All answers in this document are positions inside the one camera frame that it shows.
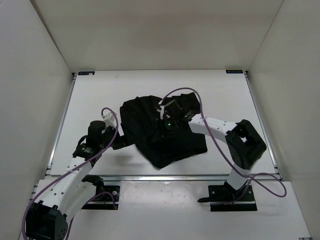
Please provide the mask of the black pleated skirt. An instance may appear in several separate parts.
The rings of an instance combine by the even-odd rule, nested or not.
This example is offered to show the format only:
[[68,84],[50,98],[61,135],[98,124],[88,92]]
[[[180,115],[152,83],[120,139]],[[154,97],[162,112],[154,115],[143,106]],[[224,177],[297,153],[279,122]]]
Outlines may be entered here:
[[208,151],[204,134],[194,133],[185,121],[160,117],[158,96],[142,96],[120,107],[123,143],[135,145],[157,169]]

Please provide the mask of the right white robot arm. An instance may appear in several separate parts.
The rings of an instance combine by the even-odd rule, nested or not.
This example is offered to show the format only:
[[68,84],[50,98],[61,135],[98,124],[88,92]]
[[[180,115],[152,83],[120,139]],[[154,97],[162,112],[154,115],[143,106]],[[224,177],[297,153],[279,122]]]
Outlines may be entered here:
[[193,134],[213,137],[225,143],[233,164],[225,181],[224,195],[236,200],[249,179],[253,166],[267,149],[264,140],[250,121],[229,122],[205,116],[200,110],[182,108],[176,100],[159,102],[160,119],[168,131],[185,129]]

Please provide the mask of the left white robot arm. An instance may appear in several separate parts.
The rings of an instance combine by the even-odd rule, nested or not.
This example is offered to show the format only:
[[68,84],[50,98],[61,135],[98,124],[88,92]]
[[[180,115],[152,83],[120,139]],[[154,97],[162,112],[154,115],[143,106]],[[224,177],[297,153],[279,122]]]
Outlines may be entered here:
[[119,137],[118,128],[117,119],[90,123],[65,173],[40,190],[27,206],[22,220],[24,239],[68,239],[73,219],[84,205],[106,195],[112,202],[115,200],[111,192],[105,191],[103,179],[90,171]]

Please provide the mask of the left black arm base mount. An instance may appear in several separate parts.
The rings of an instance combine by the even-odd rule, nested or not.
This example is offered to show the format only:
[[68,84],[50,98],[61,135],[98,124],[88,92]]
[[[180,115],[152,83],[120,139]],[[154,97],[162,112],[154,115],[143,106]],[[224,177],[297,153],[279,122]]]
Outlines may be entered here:
[[104,180],[97,175],[87,175],[82,182],[95,186],[93,199],[89,200],[82,210],[118,210],[121,189],[119,185],[105,185]]

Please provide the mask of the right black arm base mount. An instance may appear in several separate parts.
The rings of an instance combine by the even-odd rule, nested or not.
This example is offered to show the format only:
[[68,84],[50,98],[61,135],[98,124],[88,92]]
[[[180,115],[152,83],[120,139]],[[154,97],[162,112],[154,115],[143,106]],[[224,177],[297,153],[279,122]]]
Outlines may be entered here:
[[223,185],[209,185],[208,196],[197,200],[209,203],[211,212],[256,212],[258,210],[253,188],[246,184],[234,190],[226,182]]

